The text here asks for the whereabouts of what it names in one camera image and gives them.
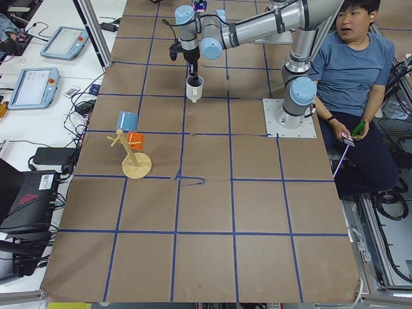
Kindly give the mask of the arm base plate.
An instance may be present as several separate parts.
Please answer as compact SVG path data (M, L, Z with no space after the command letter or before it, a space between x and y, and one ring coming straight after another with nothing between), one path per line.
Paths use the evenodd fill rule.
M283 99L263 99L267 136L273 138L317 138L310 108L307 108L303 115L292 116L283 109L283 101Z

